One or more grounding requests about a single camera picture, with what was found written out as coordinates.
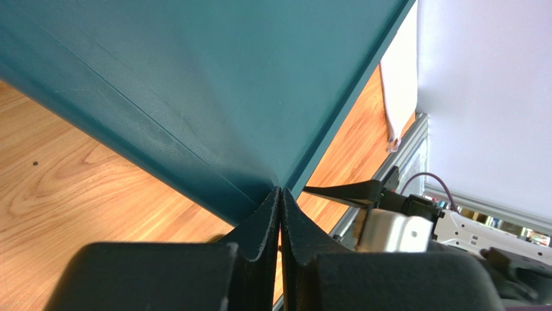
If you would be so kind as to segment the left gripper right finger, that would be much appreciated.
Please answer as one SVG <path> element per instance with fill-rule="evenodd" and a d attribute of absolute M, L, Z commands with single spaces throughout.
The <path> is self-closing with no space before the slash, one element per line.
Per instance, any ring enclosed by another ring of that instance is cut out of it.
<path fill-rule="evenodd" d="M 356 253 L 280 194 L 286 310 L 503 310 L 490 275 L 470 255 Z"/>

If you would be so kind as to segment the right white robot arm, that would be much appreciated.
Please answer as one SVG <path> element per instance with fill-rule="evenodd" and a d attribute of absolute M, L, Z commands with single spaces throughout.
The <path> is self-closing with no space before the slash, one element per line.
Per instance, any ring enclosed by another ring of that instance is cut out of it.
<path fill-rule="evenodd" d="M 421 196 L 397 192 L 399 169 L 381 180 L 333 187 L 305 186 L 304 192 L 359 209 L 355 250 L 421 253 L 430 244 L 450 246 L 483 259 L 508 299 L 551 304 L 551 249 L 524 242 L 443 209 Z"/>

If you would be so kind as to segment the teal drawer organizer box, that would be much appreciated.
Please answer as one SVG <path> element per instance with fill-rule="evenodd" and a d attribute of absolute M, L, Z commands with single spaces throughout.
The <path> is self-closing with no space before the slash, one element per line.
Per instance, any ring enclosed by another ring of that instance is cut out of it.
<path fill-rule="evenodd" d="M 2 1 L 1 80 L 231 225 L 298 196 L 413 1 Z"/>

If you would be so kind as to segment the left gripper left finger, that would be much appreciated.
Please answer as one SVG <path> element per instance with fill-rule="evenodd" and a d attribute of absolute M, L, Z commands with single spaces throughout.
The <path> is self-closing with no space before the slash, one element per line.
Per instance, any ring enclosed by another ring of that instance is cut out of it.
<path fill-rule="evenodd" d="M 96 242 L 68 263 L 47 310 L 271 310 L 280 188 L 213 243 Z"/>

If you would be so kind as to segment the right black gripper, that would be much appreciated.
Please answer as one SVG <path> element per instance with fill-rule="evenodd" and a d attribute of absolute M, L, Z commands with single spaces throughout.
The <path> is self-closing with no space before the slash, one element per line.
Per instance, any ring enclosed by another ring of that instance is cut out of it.
<path fill-rule="evenodd" d="M 444 212 L 433 201 L 421 196 L 404 196 L 397 193 L 399 168 L 393 167 L 385 176 L 384 182 L 371 179 L 348 185 L 332 187 L 305 186 L 303 192 L 330 200 L 332 202 L 356 208 L 366 208 L 379 199 L 379 208 L 385 211 L 400 213 L 406 216 L 419 216 L 435 225 L 444 217 Z"/>

